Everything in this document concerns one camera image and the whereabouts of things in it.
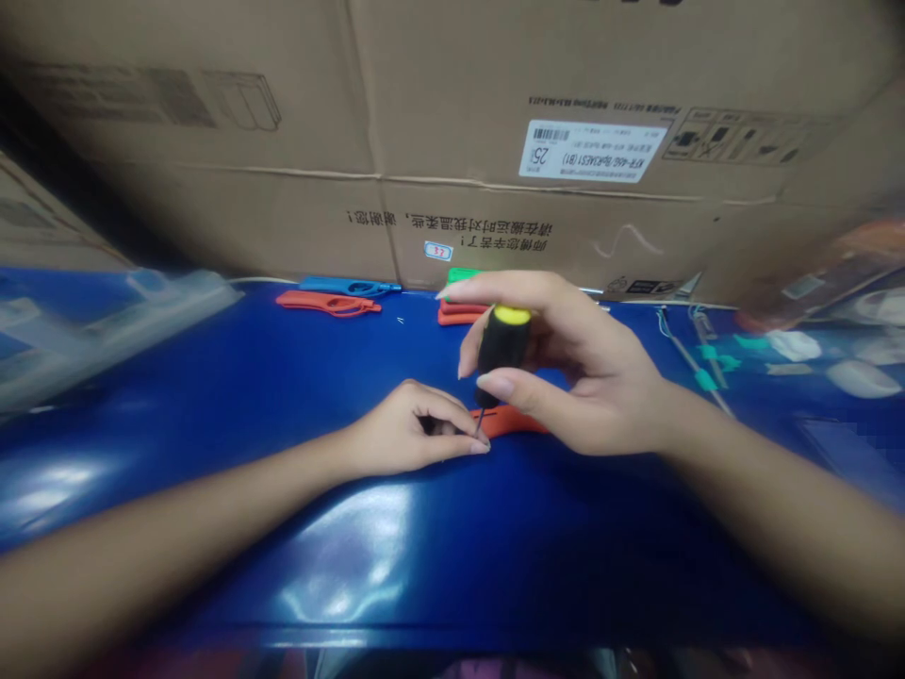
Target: blue table surface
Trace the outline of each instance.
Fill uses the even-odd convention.
[[[473,380],[455,376],[467,328],[440,327],[432,295],[390,295],[380,314],[337,320],[277,306],[280,286],[248,290],[64,395],[62,407],[2,429],[0,550],[340,428],[406,377],[473,403]],[[665,377],[693,387],[654,306],[612,313]],[[711,318],[726,337],[733,331],[730,313]],[[682,307],[670,323],[695,344]],[[727,401],[742,422],[818,463],[796,417],[876,433],[901,412],[900,400],[859,401],[818,375],[755,372],[762,363],[730,375]],[[538,434],[336,489],[154,635],[188,645],[475,650],[822,639],[659,457],[580,457]]]

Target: hand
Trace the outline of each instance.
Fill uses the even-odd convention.
[[[561,276],[546,272],[481,273],[437,297],[466,304],[529,308],[532,341],[524,368],[558,368],[563,391],[518,368],[478,377],[478,386],[532,416],[583,455],[665,452],[681,427],[688,392],[660,376],[634,333]],[[474,372],[488,311],[462,342],[459,377]]]
[[[409,379],[340,436],[356,475],[382,476],[486,453],[489,441],[484,432],[470,436],[475,430],[465,404]]]

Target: red plastic part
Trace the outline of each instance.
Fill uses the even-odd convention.
[[[446,300],[440,300],[440,311],[445,316],[453,316],[456,314],[483,314],[490,307],[487,305],[460,305]]]
[[[481,409],[472,410],[471,417],[475,423],[481,416]],[[505,436],[519,431],[530,431],[538,434],[549,434],[550,430],[543,424],[528,417],[522,412],[516,410],[513,406],[497,406],[488,408],[484,413],[484,420],[481,422],[481,428],[487,434],[488,439],[495,439],[497,436]]]
[[[379,312],[380,305],[364,297],[346,297],[329,292],[311,292],[309,290],[289,290],[276,298],[276,303],[283,308],[306,308],[323,311],[337,318],[360,316],[368,311]]]
[[[481,314],[445,314],[443,309],[436,312],[436,321],[440,325],[472,325],[481,318]]]

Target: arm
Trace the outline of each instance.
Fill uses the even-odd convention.
[[[629,328],[551,273],[483,273],[440,293],[536,311],[526,368],[562,369],[563,391],[502,368],[478,385],[582,455],[659,453],[716,517],[812,610],[873,638],[905,637],[905,520],[664,380]],[[462,343],[477,367],[485,317]]]
[[[437,436],[426,435],[429,419]],[[403,383],[352,426],[77,523],[0,561],[0,674],[72,670],[178,601],[313,499],[484,441],[452,396]]]
[[[663,455],[736,539],[812,610],[905,637],[905,519],[682,392]]]

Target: black screwdriver handle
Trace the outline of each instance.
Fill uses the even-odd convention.
[[[478,374],[489,373],[497,368],[521,367],[530,336],[531,311],[494,306],[478,349]],[[480,388],[475,388],[474,400],[481,408],[492,408],[500,404],[500,399]]]

